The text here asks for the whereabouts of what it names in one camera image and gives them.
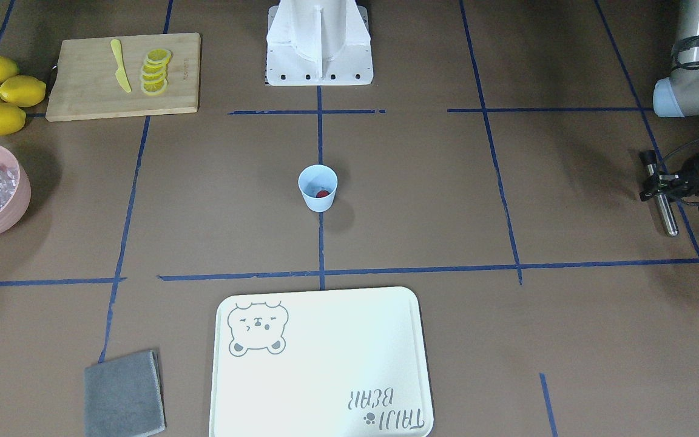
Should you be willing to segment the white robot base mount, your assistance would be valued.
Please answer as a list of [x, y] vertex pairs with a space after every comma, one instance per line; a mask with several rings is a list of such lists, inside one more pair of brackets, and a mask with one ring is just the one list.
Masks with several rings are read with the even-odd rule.
[[365, 86], [373, 82], [367, 8], [355, 1], [280, 1], [268, 10], [270, 86]]

